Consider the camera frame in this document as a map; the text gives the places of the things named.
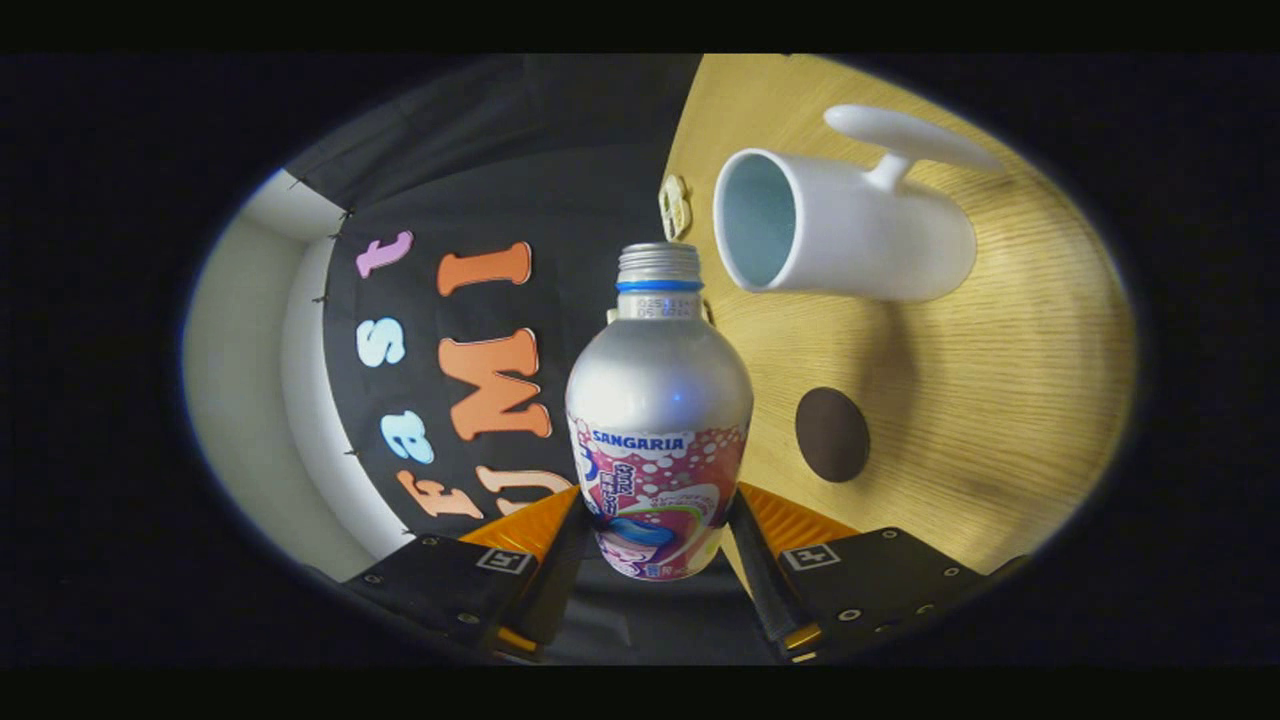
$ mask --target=silver bottle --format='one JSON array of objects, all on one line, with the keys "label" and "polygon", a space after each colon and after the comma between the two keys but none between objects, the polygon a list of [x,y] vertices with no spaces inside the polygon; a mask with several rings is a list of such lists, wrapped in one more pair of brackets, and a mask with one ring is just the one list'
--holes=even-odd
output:
[{"label": "silver bottle", "polygon": [[696,249],[628,246],[617,287],[617,320],[568,378],[579,483],[616,570],[677,580],[703,570],[719,547],[751,420],[751,382],[703,319]]}]

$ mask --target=wood grain surface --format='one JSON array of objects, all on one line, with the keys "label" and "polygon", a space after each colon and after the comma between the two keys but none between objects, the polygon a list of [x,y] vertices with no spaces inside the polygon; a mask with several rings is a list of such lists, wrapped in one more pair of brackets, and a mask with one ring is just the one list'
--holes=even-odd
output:
[{"label": "wood grain surface", "polygon": [[[1007,169],[996,177],[920,161],[908,176],[973,222],[977,263],[951,295],[919,304],[753,295],[726,273],[712,225],[721,165],[763,147],[874,167],[883,150],[823,122],[844,102],[955,131]],[[667,172],[689,187],[681,241],[698,246],[704,297],[755,389],[741,480],[860,530],[902,527],[980,573],[1033,552],[1094,488],[1130,413],[1134,316],[1079,209],[997,138],[829,60],[708,55]],[[826,482],[800,455],[796,405],[814,387],[840,389],[867,418],[870,456],[852,480]],[[732,542],[726,551],[740,568]]]}]

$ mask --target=orange letter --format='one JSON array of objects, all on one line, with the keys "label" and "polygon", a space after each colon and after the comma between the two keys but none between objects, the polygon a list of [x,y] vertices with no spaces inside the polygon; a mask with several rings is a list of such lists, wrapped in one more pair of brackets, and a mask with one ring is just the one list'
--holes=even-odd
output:
[{"label": "orange letter", "polygon": [[527,242],[517,242],[507,250],[458,258],[449,252],[440,259],[435,273],[435,286],[442,297],[453,295],[460,286],[489,281],[511,281],[525,284],[532,272],[534,250]]},{"label": "orange letter", "polygon": [[527,377],[538,372],[538,341],[534,331],[521,328],[508,338],[481,342],[460,343],[444,338],[440,341],[439,356],[440,370],[445,375],[479,388],[449,410],[458,437],[470,442],[476,433],[502,430],[525,430],[538,437],[550,437],[552,416],[543,404],[534,402],[525,410],[507,413],[538,395],[541,388],[498,374],[513,370]]},{"label": "orange letter", "polygon": [[[568,489],[572,486],[564,478],[557,475],[556,473],[544,473],[541,470],[516,470],[509,473],[495,473],[484,465],[476,465],[476,477],[480,478],[480,484],[485,487],[489,492],[498,492],[502,488],[529,488],[539,487],[552,491],[552,495],[562,489]],[[511,502],[509,500],[498,498],[498,510],[503,515],[511,515],[516,510],[526,505],[532,505],[531,502]]]},{"label": "orange letter", "polygon": [[467,497],[467,493],[453,489],[449,495],[444,495],[444,486],[434,480],[415,480],[413,474],[408,470],[401,470],[396,473],[396,479],[404,486],[404,489],[426,510],[426,514],[431,518],[439,515],[470,515],[476,520],[484,518],[484,512],[476,507],[475,502]]}]

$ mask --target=letter cutout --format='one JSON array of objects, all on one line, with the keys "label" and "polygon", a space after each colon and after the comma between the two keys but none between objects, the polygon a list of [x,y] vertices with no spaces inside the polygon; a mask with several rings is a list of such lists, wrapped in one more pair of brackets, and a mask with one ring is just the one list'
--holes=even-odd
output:
[{"label": "letter cutout", "polygon": [[408,470],[401,470],[396,473],[396,479],[399,480],[404,489],[417,501],[417,503],[426,511],[431,518],[438,518],[440,515],[470,515],[476,520],[484,519],[484,512],[476,507],[475,502],[467,497],[467,493],[460,489],[451,489],[448,495],[444,493],[445,487],[435,480],[416,480],[413,479],[413,473]]},{"label": "letter cutout", "polygon": [[435,460],[435,451],[426,439],[426,425],[412,410],[406,410],[403,415],[383,415],[379,425],[387,447],[392,448],[397,457],[404,460],[412,457],[422,465],[430,465]]},{"label": "letter cutout", "polygon": [[440,268],[435,272],[435,288],[440,297],[448,297],[465,284],[489,281],[525,284],[532,274],[532,260],[534,249],[527,242],[517,242],[507,250],[471,258],[458,258],[449,252],[440,259]]},{"label": "letter cutout", "polygon": [[360,277],[367,279],[374,268],[381,268],[396,263],[408,254],[413,246],[413,233],[404,231],[396,236],[396,242],[383,247],[383,241],[375,240],[369,243],[369,249],[356,256],[356,269]]},{"label": "letter cutout", "polygon": [[[484,465],[476,465],[476,478],[480,479],[480,484],[485,487],[486,491],[497,493],[503,488],[527,488],[539,487],[552,491],[552,495],[568,489],[573,487],[572,483],[564,478],[557,475],[556,473],[545,473],[541,470],[513,470],[499,473],[485,468]],[[498,498],[498,510],[503,515],[511,515],[516,510],[526,505],[532,505],[531,502],[511,502],[509,500]]]},{"label": "letter cutout", "polygon": [[404,328],[396,318],[360,323],[356,327],[356,354],[369,368],[384,361],[389,365],[399,363],[404,359]]},{"label": "letter cutout", "polygon": [[476,386],[476,391],[449,410],[453,429],[470,442],[479,433],[524,430],[550,437],[552,416],[547,406],[534,402],[525,410],[508,411],[541,389],[502,372],[532,375],[538,372],[538,340],[534,331],[521,328],[508,338],[481,342],[440,341],[440,370],[453,379]]}]

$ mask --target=brown oval object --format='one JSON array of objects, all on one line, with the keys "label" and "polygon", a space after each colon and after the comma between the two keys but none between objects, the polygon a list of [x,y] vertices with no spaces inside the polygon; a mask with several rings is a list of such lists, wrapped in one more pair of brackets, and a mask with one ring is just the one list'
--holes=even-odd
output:
[{"label": "brown oval object", "polygon": [[829,387],[810,389],[800,398],[796,441],[809,468],[832,483],[858,477],[870,452],[861,411],[845,393]]}]

